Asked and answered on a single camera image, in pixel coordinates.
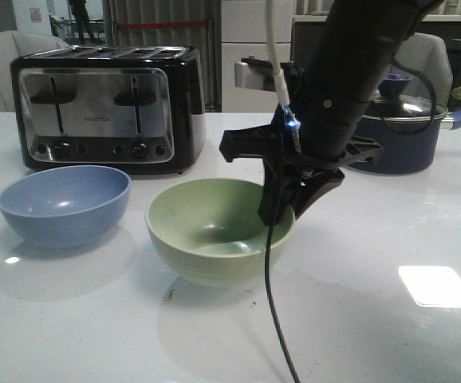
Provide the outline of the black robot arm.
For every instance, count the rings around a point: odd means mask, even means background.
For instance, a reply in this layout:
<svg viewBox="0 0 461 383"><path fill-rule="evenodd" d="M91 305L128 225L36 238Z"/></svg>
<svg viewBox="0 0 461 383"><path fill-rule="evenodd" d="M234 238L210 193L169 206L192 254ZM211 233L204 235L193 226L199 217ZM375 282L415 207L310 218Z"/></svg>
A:
<svg viewBox="0 0 461 383"><path fill-rule="evenodd" d="M308 65L290 83L290 110L301 126L292 133L281 106L263 126L226 131L226 161L259 158L264 167L261 221L276 224L286 208L302 215L338 187L341 167L376 159L380 145L364 149L353 138L372 93L401 44L437 1L335 1Z"/></svg>

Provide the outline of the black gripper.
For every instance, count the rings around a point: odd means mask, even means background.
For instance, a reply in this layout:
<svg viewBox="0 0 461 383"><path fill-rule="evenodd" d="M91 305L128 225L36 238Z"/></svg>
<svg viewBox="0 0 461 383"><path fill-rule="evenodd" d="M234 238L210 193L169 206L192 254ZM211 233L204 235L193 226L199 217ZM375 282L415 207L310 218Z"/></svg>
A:
<svg viewBox="0 0 461 383"><path fill-rule="evenodd" d="M303 117L295 127L294 119L276 116L269 124L226 130L219 151L227 162L262 160L258 214L265 225L276 225L285 211L293 208L299 219L323 195L338 188L344 179L342 167L379 161L383 147L373 139L354 135L359 119ZM295 180L301 186L293 194Z"/></svg>

